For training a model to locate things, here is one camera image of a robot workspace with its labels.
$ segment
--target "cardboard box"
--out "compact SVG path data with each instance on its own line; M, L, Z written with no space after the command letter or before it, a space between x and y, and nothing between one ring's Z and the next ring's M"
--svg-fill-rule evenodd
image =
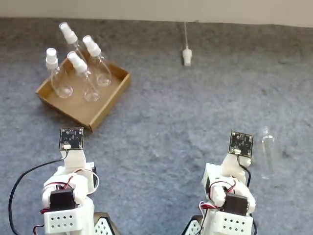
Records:
M92 132L100 125L103 118L129 86L131 78L127 71L113 64L108 64L112 73L112 83L107 87L98 87L101 97L96 102L87 102L83 96L84 81L77 76L71 62L66 59L61 64L69 76L73 94L69 98L59 98L51 87L49 78L36 90L40 100L74 119Z

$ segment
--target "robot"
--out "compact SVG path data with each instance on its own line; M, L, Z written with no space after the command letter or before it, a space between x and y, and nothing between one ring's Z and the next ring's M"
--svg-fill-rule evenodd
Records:
M94 204L89 196L96 192L99 177L94 163L87 163L83 150L84 128L62 128L59 150L62 158L38 165L24 172L16 181L9 199L9 221L12 232L20 235L14 227L12 200L15 189L24 175L55 162L64 161L45 183L42 203L46 235L119 235L116 226L107 213L94 212Z
M256 202L248 188L252 147L252 135L231 132L223 163L205 166L201 183L207 202L199 203L202 216L193 216L182 235L251 235L252 226L257 234L252 218Z

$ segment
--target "gray floor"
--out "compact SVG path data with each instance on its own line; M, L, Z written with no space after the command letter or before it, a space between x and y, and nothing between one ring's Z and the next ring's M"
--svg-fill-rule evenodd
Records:
M25 169L60 157L59 128L74 122L44 106L35 90L46 78L45 49L66 47L61 20L0 19L0 221L11 234L7 202ZM311 234L313 205L313 29L189 23L193 66L181 65L182 24L69 20L79 37L94 36L128 70L132 85L99 129L86 135L101 185L97 211L123 235L179 235L204 199L206 162L219 164L232 129L279 136L286 174L271 182L251 166L260 235ZM13 206L21 234L43 222L43 182L56 170L29 174Z

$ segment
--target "white spray cap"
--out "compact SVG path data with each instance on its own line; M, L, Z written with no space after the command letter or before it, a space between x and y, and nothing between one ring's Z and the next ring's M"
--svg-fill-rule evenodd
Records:
M58 57L57 57L57 50L54 48L48 48L46 51L46 58L45 58L45 66L49 70L56 69L58 67Z
M68 44L73 44L77 41L76 34L70 29L67 22L60 23L59 28Z
M185 50L183 50L182 57L184 59L184 66L191 66L191 57L192 57L191 49L186 48Z
M94 42L90 35L85 36L83 42L92 57L98 56L101 53L100 47Z
M87 64L76 54L75 51L69 52L67 57L78 73L82 73L87 70Z

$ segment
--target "clear plastic bottle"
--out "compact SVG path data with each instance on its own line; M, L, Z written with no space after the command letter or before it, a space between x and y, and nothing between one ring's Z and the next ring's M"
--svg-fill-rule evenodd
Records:
M88 69L87 64L79 58L75 51L67 54L68 59L73 64L77 74L83 78L85 87L83 95L86 101L97 101L100 98L100 93L94 84L94 75Z
M268 127L262 128L262 155L264 156L263 161L265 162L262 168L263 179L274 179L279 172L278 162L282 159L282 154L278 146L278 142L275 137L269 132Z
M87 63L86 58L82 53L82 43L78 40L76 34L73 30L71 30L67 22L60 23L59 28L62 31L65 40L67 41L67 47L69 51L75 51L79 55L79 57L83 59L85 63Z
M93 41L90 35L85 36L83 42L90 54L89 64L92 65L96 74L97 84L101 87L110 85L112 82L112 73L106 64L100 47Z
M66 84L67 73L63 67L59 67L57 51L54 48L48 48L46 51L45 66L51 73L51 86L60 98L68 98L73 94L73 87Z

